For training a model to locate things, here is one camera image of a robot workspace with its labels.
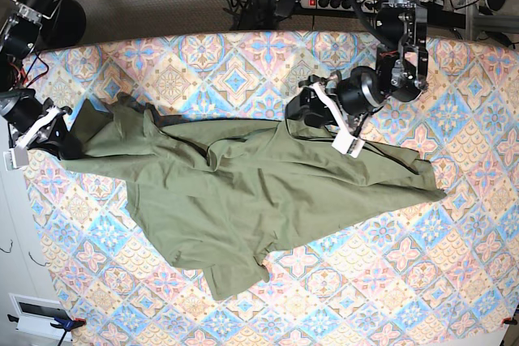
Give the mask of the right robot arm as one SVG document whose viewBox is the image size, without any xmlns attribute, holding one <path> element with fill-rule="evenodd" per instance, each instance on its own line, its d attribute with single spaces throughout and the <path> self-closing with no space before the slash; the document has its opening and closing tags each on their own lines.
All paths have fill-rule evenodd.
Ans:
<svg viewBox="0 0 519 346">
<path fill-rule="evenodd" d="M 41 150 L 58 159 L 82 155 L 79 140 L 70 134 L 64 117 L 71 107 L 50 98 L 39 101 L 23 61 L 41 56 L 38 45 L 61 49 L 76 45 L 86 29 L 86 15 L 76 0 L 11 0 L 14 9 L 1 29 L 1 116 L 7 123 L 6 168 L 28 165 L 28 153 Z"/>
</svg>

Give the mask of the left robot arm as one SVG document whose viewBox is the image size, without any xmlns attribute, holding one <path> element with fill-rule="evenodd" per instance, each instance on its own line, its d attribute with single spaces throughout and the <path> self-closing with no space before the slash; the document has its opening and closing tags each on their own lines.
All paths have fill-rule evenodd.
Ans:
<svg viewBox="0 0 519 346">
<path fill-rule="evenodd" d="M 363 125 L 390 98 L 417 99 L 427 90 L 427 0 L 379 0 L 369 20 L 358 0 L 349 0 L 358 20 L 378 40 L 375 65 L 356 66 L 349 76 L 336 70 L 328 77 L 310 75 L 285 107 L 286 121 L 314 128 L 336 126 L 332 147 L 357 157 L 364 147 Z"/>
</svg>

